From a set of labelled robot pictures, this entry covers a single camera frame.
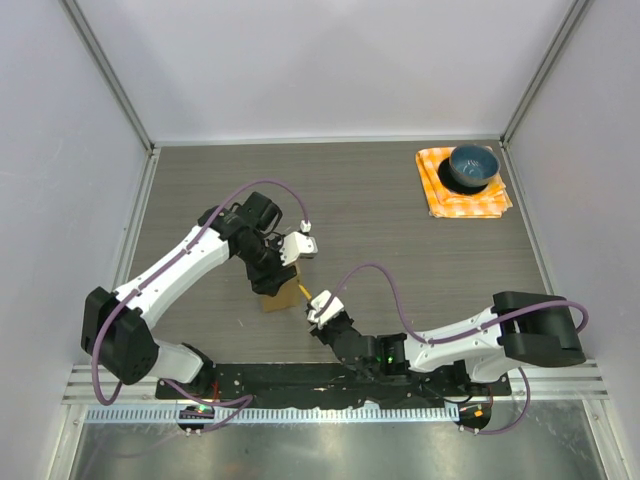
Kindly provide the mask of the brown cardboard express box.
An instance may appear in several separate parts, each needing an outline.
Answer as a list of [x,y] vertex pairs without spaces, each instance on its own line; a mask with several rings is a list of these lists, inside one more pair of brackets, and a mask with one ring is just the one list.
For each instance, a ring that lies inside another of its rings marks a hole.
[[296,270],[294,277],[285,282],[279,289],[276,296],[262,296],[261,307],[264,313],[273,313],[290,308],[294,308],[300,305],[303,297],[300,289],[300,273],[297,263],[293,264]]

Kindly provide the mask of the yellow utility knife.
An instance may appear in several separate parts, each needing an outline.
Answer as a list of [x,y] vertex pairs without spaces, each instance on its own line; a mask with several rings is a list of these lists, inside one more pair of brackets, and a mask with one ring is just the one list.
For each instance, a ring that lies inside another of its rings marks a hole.
[[298,285],[299,290],[301,291],[302,295],[304,296],[304,298],[310,302],[313,298],[312,294],[309,292],[309,290],[304,287],[302,284]]

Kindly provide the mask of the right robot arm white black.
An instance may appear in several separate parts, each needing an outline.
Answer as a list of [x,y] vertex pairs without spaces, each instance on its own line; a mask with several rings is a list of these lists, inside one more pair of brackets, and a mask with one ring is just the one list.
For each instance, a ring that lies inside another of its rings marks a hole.
[[522,366],[564,368],[586,360],[572,310],[564,297],[505,291],[480,313],[445,327],[394,335],[363,335],[343,303],[323,291],[306,314],[311,334],[354,376],[378,385],[433,383],[452,375],[457,391],[477,393]]

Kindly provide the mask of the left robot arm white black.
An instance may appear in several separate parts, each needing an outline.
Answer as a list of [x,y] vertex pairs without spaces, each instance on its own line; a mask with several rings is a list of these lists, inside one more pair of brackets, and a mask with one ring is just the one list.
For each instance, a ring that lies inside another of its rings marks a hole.
[[213,362],[189,344],[156,339],[152,331],[190,287],[234,257],[244,262],[254,293],[276,296],[296,276],[297,260],[317,252],[310,222],[279,235],[274,229],[281,216],[281,209],[258,192],[230,208],[212,208],[145,272],[113,291],[91,291],[80,344],[92,366],[103,366],[122,385],[154,376],[177,383],[190,398],[205,397],[214,382]]

